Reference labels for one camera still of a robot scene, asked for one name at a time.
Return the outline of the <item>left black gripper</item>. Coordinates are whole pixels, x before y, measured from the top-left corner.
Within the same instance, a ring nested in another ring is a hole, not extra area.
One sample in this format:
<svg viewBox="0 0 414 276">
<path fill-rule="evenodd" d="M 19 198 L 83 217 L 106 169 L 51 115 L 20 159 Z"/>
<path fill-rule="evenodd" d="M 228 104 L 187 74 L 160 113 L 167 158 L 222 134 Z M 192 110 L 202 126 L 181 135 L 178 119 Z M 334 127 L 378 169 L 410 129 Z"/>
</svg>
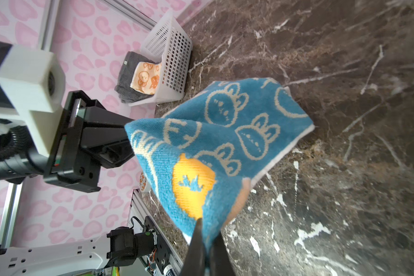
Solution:
<svg viewBox="0 0 414 276">
<path fill-rule="evenodd" d="M 68 93 L 44 182 L 84 193 L 99 192 L 99 163 L 112 169 L 135 156 L 123 129 L 133 119 L 92 106 L 93 103 L 81 90 Z"/>
</svg>

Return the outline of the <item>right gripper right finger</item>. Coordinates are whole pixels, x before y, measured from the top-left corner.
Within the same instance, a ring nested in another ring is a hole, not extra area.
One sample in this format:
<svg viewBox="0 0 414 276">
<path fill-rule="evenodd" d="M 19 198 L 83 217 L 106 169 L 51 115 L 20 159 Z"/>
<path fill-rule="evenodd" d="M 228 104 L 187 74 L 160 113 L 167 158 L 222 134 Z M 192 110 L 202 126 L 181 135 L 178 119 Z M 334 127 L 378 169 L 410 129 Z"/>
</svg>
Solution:
<svg viewBox="0 0 414 276">
<path fill-rule="evenodd" d="M 236 276 L 222 234 L 218 234 L 209 251 L 210 276 Z"/>
</svg>

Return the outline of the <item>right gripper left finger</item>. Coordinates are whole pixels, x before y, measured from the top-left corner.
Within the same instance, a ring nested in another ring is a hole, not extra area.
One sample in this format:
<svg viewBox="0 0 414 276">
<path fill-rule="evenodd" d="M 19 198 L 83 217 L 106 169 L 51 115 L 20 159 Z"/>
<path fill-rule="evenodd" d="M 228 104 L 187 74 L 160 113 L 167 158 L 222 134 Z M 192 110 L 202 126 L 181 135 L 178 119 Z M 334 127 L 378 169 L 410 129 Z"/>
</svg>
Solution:
<svg viewBox="0 0 414 276">
<path fill-rule="evenodd" d="M 202 219 L 199 218 L 195 225 L 180 276 L 204 276 L 205 256 L 206 249 L 202 240 Z"/>
</svg>

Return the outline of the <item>grey towel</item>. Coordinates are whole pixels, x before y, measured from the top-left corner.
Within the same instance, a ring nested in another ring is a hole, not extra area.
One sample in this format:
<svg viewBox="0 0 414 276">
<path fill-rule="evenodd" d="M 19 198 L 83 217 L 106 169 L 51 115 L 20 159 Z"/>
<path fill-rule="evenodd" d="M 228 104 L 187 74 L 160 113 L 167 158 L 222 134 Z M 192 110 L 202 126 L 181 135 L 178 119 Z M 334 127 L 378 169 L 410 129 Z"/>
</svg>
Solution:
<svg viewBox="0 0 414 276">
<path fill-rule="evenodd" d="M 122 103 L 138 102 L 140 100 L 144 100 L 153 96 L 139 93 L 130 87 L 133 73 L 135 72 L 135 68 L 139 62 L 154 63 L 153 61 L 136 52 L 129 52 L 124 58 L 124 63 L 118 75 L 118 83 L 115 87 L 115 91 L 118 93 L 118 97 Z"/>
</svg>

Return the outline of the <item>orange patterned towel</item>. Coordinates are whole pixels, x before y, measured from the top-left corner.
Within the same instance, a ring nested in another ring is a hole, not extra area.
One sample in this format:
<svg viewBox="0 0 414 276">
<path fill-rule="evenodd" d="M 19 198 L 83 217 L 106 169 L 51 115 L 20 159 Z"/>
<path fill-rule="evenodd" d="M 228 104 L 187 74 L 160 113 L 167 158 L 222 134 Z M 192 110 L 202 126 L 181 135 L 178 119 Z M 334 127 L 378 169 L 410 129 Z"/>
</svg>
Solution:
<svg viewBox="0 0 414 276">
<path fill-rule="evenodd" d="M 154 95 L 159 84 L 161 68 L 161 63 L 139 62 L 130 87 L 139 93 Z"/>
</svg>

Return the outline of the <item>teal patterned towel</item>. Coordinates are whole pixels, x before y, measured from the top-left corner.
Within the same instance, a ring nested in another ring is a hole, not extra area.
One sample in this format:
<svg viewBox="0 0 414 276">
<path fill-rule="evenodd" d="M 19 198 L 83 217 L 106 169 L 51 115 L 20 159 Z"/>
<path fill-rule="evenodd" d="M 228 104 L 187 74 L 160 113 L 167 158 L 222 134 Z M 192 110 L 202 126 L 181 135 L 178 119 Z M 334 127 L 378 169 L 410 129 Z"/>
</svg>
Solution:
<svg viewBox="0 0 414 276">
<path fill-rule="evenodd" d="M 125 126 L 148 183 L 175 225 L 212 245 L 248 178 L 256 184 L 298 141 L 311 118 L 276 80 L 215 81 L 161 118 Z"/>
</svg>

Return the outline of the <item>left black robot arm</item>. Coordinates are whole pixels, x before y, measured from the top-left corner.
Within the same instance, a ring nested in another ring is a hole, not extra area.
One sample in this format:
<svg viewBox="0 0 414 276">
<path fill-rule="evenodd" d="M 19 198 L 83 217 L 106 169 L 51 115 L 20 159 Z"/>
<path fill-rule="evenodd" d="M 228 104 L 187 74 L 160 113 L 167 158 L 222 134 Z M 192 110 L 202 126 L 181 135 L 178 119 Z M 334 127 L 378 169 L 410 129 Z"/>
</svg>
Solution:
<svg viewBox="0 0 414 276">
<path fill-rule="evenodd" d="M 129 119 L 106 110 L 85 92 L 68 95 L 50 156 L 26 148 L 0 161 L 0 177 L 15 183 L 42 175 L 45 182 L 84 193 L 97 193 L 101 169 L 120 167 L 134 153 L 124 125 Z M 101 236 L 45 247 L 9 247 L 0 242 L 0 276 L 66 276 L 133 264 L 157 256 L 160 233 L 150 217 L 140 230 L 118 227 Z"/>
</svg>

